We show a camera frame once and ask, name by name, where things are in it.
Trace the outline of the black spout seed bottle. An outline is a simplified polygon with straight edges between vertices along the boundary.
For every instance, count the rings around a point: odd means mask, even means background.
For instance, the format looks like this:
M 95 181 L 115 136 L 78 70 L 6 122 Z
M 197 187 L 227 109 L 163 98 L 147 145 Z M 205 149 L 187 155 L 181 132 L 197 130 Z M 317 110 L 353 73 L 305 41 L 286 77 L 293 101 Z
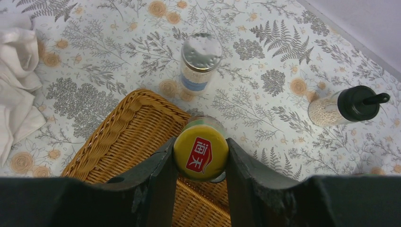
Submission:
M 381 104 L 389 101 L 389 94 L 376 94 L 373 89 L 359 85 L 314 100 L 308 107 L 308 116 L 320 127 L 362 122 L 376 117 Z

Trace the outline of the blue label shaker left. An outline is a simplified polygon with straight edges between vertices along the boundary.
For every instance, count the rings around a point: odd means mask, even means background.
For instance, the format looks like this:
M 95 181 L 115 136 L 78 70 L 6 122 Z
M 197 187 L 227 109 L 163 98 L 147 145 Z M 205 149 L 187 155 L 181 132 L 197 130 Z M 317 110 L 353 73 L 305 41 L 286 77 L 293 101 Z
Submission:
M 205 92 L 222 60 L 222 46 L 208 33 L 188 36 L 181 48 L 180 82 L 183 91 L 191 96 Z

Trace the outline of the yellow cap sauce bottle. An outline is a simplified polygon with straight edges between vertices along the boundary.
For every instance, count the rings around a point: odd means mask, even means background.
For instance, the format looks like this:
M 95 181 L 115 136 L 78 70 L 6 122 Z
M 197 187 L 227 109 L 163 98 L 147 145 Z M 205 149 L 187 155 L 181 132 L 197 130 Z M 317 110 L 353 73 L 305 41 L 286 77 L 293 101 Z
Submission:
M 179 173 L 195 182 L 224 181 L 228 154 L 225 127 L 208 115 L 190 118 L 173 145 Z

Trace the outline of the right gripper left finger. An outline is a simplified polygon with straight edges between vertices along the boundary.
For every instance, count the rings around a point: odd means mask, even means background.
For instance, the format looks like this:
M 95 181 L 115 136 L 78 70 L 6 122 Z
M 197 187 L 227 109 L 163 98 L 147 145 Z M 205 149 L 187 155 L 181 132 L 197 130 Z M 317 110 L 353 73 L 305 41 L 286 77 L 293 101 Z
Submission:
M 0 180 L 3 227 L 169 227 L 177 170 L 170 138 L 149 158 L 105 183 L 76 178 Z

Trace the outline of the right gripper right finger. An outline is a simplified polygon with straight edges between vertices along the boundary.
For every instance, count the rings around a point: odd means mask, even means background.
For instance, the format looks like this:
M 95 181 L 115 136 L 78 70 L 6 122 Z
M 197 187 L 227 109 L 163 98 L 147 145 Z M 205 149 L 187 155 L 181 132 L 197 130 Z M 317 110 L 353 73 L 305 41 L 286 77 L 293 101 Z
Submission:
M 226 167 L 234 227 L 398 227 L 401 179 L 314 175 L 298 182 L 265 166 L 227 139 Z

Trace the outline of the floral table mat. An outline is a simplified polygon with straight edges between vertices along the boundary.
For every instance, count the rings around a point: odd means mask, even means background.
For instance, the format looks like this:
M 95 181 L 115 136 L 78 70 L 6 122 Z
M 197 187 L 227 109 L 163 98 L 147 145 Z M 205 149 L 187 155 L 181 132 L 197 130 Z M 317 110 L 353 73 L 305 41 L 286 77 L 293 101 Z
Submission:
M 248 153 L 297 180 L 401 174 L 401 84 L 294 0 L 3 0 L 39 40 L 34 105 L 46 124 L 1 175 L 58 176 L 128 93 L 152 90 L 210 115 Z M 215 36 L 222 60 L 205 92 L 183 91 L 181 48 Z M 369 121 L 321 128 L 313 100 L 357 85 L 391 96 Z

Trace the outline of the wicker divided basket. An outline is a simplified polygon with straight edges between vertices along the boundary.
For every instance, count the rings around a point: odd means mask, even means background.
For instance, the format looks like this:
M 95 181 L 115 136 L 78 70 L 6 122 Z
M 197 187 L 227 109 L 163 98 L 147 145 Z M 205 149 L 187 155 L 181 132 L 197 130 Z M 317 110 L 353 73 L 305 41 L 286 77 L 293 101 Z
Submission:
M 178 135 L 190 115 L 146 89 L 128 94 L 88 138 L 62 176 L 104 183 Z M 177 179 L 174 227 L 229 227 L 227 184 Z

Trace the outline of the white crumpled cloth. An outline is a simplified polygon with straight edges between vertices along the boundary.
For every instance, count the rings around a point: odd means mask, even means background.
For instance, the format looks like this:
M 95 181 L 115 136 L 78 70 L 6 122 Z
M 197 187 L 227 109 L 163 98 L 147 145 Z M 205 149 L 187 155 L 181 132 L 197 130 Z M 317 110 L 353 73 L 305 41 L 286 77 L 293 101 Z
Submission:
M 34 106 L 33 92 L 42 87 L 36 32 L 28 15 L 0 16 L 0 164 L 11 148 L 42 127 L 46 120 Z

